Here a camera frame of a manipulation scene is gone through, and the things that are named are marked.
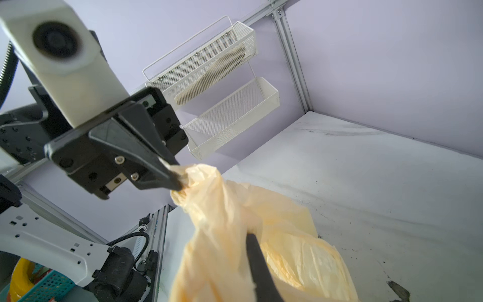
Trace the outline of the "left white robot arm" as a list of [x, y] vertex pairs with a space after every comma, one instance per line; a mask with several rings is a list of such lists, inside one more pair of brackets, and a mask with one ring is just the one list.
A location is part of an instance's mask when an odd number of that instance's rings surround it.
[[[182, 184], [171, 171], [188, 142], [173, 107], [160, 89], [147, 87], [50, 141], [45, 155], [86, 191], [106, 199], [114, 180], [140, 190]], [[157, 296], [158, 252], [144, 271], [130, 249], [83, 239], [35, 213], [20, 190], [1, 178], [1, 250], [59, 272], [98, 301], [153, 301]]]

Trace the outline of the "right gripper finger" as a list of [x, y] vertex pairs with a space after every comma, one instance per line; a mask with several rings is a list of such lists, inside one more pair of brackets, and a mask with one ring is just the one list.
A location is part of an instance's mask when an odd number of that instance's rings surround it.
[[246, 251], [252, 280], [255, 283], [256, 301], [282, 302], [282, 296], [275, 286], [274, 280], [271, 276], [255, 234], [247, 234]]

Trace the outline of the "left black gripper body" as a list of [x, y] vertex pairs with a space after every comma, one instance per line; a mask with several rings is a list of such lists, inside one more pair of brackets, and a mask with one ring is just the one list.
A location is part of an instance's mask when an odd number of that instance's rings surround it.
[[122, 182], [179, 191], [175, 156], [189, 142], [159, 88], [146, 87], [47, 143], [46, 157], [90, 194], [107, 200]]

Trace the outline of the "translucent beige plastic bag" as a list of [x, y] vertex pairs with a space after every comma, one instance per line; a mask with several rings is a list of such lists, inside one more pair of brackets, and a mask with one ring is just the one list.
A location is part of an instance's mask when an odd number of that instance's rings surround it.
[[307, 207], [223, 178], [206, 164], [169, 166], [171, 198], [194, 225], [170, 301], [358, 301], [338, 250]]

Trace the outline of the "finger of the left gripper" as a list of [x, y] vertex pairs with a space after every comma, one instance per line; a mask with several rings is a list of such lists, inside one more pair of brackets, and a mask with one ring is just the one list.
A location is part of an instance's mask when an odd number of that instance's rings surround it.
[[171, 166], [153, 153], [148, 147], [132, 134], [118, 119], [111, 118], [92, 128], [89, 139], [103, 151], [113, 156], [122, 156], [122, 171], [131, 178], [137, 173], [138, 178], [132, 181], [136, 188], [148, 190], [166, 188], [173, 191], [182, 189], [177, 173]]
[[134, 134], [144, 146], [169, 165], [178, 165], [175, 155], [167, 148], [165, 137], [142, 104], [133, 103], [118, 113], [119, 121]]

